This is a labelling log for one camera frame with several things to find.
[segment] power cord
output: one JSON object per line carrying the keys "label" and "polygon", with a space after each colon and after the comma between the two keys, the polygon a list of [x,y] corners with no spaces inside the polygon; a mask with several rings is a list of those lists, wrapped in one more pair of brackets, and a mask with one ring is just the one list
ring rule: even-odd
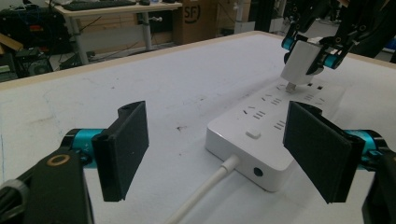
{"label": "power cord", "polygon": [[184,202],[180,208],[170,216],[165,224],[176,224],[178,223],[198,202],[203,198],[216,184],[220,182],[227,174],[229,174],[239,164],[240,160],[234,154],[225,161],[220,168],[210,176],[206,182],[198,188],[190,198]]}

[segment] table surface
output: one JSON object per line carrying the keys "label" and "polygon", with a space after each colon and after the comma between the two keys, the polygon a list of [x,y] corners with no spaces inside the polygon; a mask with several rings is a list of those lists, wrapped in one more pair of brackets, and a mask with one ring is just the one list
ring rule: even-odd
{"label": "table surface", "polygon": [[[0,84],[0,181],[50,154],[74,128],[106,128],[117,109],[145,100],[150,146],[126,201],[104,203],[95,170],[86,178],[96,223],[164,223],[221,165],[205,150],[207,123],[278,79],[279,38],[233,35]],[[396,66],[359,56],[318,78],[346,87],[333,122],[372,129],[396,148]],[[181,223],[362,223],[373,174],[357,171],[346,203],[326,204],[297,168],[278,192],[237,172]]]}
{"label": "table surface", "polygon": [[163,2],[151,3],[149,6],[140,6],[136,4],[134,6],[127,7],[108,7],[108,8],[98,8],[82,11],[69,11],[62,6],[56,6],[56,10],[59,11],[66,17],[85,17],[94,15],[106,15],[106,14],[117,14],[117,13],[138,13],[138,12],[150,12],[150,11],[162,11],[162,10],[173,10],[178,7],[182,7],[181,3],[167,4]]}

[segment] table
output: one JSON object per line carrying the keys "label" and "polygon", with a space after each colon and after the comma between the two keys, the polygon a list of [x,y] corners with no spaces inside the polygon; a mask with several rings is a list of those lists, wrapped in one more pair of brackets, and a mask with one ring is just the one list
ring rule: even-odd
{"label": "table", "polygon": [[[163,2],[152,3],[149,6],[135,6],[128,7],[109,7],[82,11],[69,11],[61,6],[56,6],[55,9],[70,20],[73,35],[76,38],[78,46],[78,53],[83,64],[88,64],[88,57],[86,52],[99,47],[111,48],[123,44],[130,44],[134,41],[145,40],[146,50],[151,50],[151,34],[149,29],[149,12],[174,10],[181,7],[181,3],[166,4]],[[82,33],[78,28],[78,20],[84,17],[104,16],[109,14],[121,13],[142,13],[143,24],[133,27],[122,27],[119,29],[104,30],[94,33]]]}
{"label": "table", "polygon": [[[104,203],[86,170],[96,223],[164,223],[221,165],[205,150],[207,123],[278,79],[281,39],[246,33],[0,84],[0,181],[55,150],[73,128],[106,128],[145,100],[150,146],[126,201]],[[396,66],[350,55],[318,75],[346,87],[333,122],[372,129],[396,148]],[[362,223],[373,174],[357,171],[346,203],[326,204],[298,168],[278,192],[233,172],[181,223]]]}

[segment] white power strip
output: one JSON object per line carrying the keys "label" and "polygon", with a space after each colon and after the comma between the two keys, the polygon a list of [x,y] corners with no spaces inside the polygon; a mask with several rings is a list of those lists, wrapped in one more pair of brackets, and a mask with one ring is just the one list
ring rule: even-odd
{"label": "white power strip", "polygon": [[287,84],[277,80],[212,120],[206,130],[207,150],[224,161],[238,156],[236,170],[268,191],[279,190],[297,164],[283,147],[289,101],[316,106],[330,119],[345,92],[315,78],[292,93]]}

